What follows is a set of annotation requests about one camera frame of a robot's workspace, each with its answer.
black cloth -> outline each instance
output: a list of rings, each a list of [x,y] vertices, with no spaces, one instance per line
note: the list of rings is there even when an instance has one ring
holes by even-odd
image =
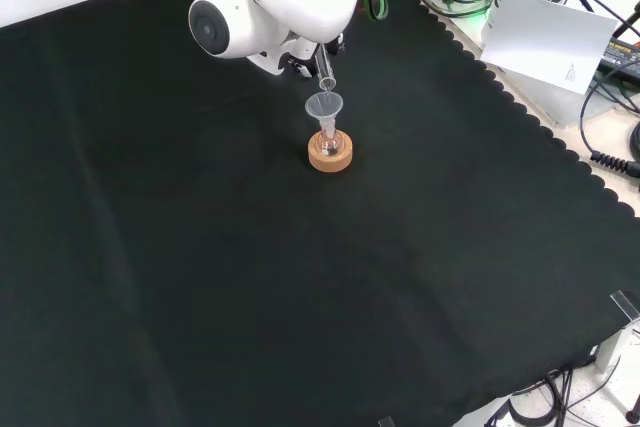
[[[339,175],[191,2],[0,33],[3,427],[444,427],[624,324],[631,209],[417,0],[347,31]]]

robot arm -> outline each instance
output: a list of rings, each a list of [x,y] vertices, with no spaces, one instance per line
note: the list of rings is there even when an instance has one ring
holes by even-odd
[[[318,51],[318,44],[342,34],[357,1],[195,0],[189,24],[196,41],[210,55],[248,57],[277,75],[285,60],[309,66],[307,61]]]

clear funnel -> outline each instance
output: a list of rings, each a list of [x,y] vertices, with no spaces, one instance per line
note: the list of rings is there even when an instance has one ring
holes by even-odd
[[[338,155],[344,150],[344,140],[336,130],[336,116],[343,105],[342,97],[335,92],[319,92],[307,100],[307,113],[320,122],[322,129],[316,144],[322,155]]]

